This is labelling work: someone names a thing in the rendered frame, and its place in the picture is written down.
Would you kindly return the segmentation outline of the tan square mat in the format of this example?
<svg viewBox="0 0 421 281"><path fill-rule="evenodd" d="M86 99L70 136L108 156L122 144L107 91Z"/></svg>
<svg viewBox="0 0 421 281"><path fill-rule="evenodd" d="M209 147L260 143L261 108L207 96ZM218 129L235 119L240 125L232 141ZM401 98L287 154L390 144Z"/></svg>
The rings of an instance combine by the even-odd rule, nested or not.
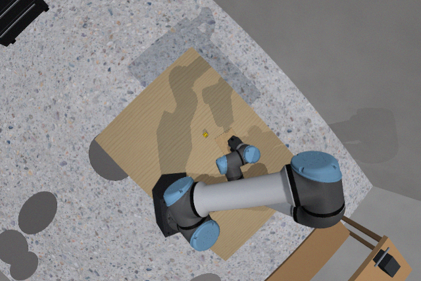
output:
<svg viewBox="0 0 421 281"><path fill-rule="evenodd" d="M231 153L230 147L228 146L228 140L232 137L236 136L235 132L232 128L225 131L223 134L215 138L215 142L218 144L219 148L222 150L224 155ZM237 137L237 136L236 136Z"/></svg>

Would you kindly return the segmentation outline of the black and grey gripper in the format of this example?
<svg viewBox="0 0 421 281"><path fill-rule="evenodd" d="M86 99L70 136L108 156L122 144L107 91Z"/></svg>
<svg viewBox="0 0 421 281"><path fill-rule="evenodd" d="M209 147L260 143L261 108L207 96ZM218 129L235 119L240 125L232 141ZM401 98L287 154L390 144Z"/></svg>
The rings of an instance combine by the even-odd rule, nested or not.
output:
<svg viewBox="0 0 421 281"><path fill-rule="evenodd" d="M236 136L232 136L229 140L228 140L228 146L230 147L230 151L236 151L237 149L240 148L240 145L246 144L243 143L238 137Z"/></svg>

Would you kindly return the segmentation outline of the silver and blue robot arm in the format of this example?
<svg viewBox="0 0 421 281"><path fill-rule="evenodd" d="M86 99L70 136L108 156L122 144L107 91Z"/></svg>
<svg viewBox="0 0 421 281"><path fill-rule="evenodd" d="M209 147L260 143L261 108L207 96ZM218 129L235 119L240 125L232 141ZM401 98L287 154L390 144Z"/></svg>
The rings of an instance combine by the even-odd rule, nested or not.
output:
<svg viewBox="0 0 421 281"><path fill-rule="evenodd" d="M190 176L175 181L164 193L168 225L192 248L205 251L220 234L219 225L209 215L212 211L266 206L311 228L329 228L343 218L342 173L335 157L305 151L293 156L279 172L244 178L240 167L259 159L258 148L243 144L216 160L228 182L207 185Z"/></svg>

